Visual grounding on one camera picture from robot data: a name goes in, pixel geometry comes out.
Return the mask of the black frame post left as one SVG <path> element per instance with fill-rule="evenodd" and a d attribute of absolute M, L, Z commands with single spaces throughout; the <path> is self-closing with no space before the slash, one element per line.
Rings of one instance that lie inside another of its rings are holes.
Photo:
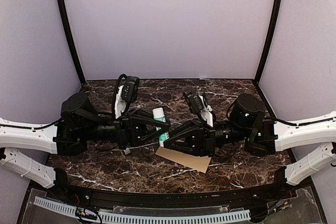
<path fill-rule="evenodd" d="M 62 22 L 62 27 L 64 30 L 64 34 L 66 37 L 67 45 L 69 48 L 69 52 L 71 55 L 72 63 L 74 65 L 77 77 L 79 79 L 79 82 L 81 85 L 84 85 L 86 83 L 85 75 L 79 60 L 79 56 L 76 50 L 75 41 L 72 35 L 72 30 L 70 27 L 70 22 L 67 14 L 67 8 L 65 0 L 57 0 L 57 5 L 59 9 L 59 14 Z"/>

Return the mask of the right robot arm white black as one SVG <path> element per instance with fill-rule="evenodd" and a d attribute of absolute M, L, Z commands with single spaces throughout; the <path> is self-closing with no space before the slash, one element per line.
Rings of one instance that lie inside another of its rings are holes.
<path fill-rule="evenodd" d="M 277 152 L 311 144 L 319 146 L 295 163 L 275 172 L 274 184 L 268 188 L 273 200 L 312 174 L 335 161 L 335 112 L 320 117 L 287 122 L 266 117 L 265 103 L 255 96 L 243 93 L 227 110 L 227 120 L 219 122 L 206 100 L 195 92 L 184 94 L 192 114 L 190 120 L 169 132 L 169 138 L 160 146 L 193 156 L 212 157 L 215 148 L 244 141 L 244 150 L 263 157 Z"/>

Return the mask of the black front table rail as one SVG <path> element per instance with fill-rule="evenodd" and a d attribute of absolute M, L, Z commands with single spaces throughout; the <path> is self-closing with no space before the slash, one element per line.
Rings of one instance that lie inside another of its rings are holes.
<path fill-rule="evenodd" d="M 66 190 L 45 189 L 36 182 L 30 182 L 29 189 L 38 189 L 53 194 L 55 198 L 71 202 L 71 196 L 79 197 L 81 206 L 93 208 L 154 207 L 154 208 L 196 208 L 224 206 L 256 207 L 268 202 L 294 198 L 297 193 L 291 187 L 277 187 L 274 184 L 246 189 L 191 194 L 145 194 L 116 192 L 102 189 L 69 185 Z"/>

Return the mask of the small grey glue cap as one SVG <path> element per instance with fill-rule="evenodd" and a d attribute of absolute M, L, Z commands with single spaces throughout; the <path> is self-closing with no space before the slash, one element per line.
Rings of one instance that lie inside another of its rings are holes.
<path fill-rule="evenodd" d="M 131 151 L 130 151 L 129 149 L 124 150 L 124 154 L 125 154 L 125 155 L 129 155 L 130 153 L 131 153 Z"/>

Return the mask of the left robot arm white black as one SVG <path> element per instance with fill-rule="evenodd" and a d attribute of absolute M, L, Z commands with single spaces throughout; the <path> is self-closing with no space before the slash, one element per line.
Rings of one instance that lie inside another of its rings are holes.
<path fill-rule="evenodd" d="M 137 147 L 167 132 L 170 124 L 155 120 L 144 110 L 131 110 L 117 102 L 117 112 L 98 112 L 85 93 L 75 93 L 61 105 L 61 118 L 49 124 L 28 124 L 1 119 L 1 166 L 44 188 L 53 188 L 63 201 L 74 197 L 67 173 L 49 167 L 20 152 L 43 151 L 59 156 L 76 156 L 93 140 L 112 141 L 120 149 Z"/>

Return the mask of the brown paper envelope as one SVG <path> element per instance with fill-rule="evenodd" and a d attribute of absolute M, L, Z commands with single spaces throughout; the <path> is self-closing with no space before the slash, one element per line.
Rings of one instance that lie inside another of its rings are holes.
<path fill-rule="evenodd" d="M 155 154 L 202 173 L 206 173 L 212 159 L 211 157 L 207 156 L 193 156 L 163 147 L 159 147 Z"/>

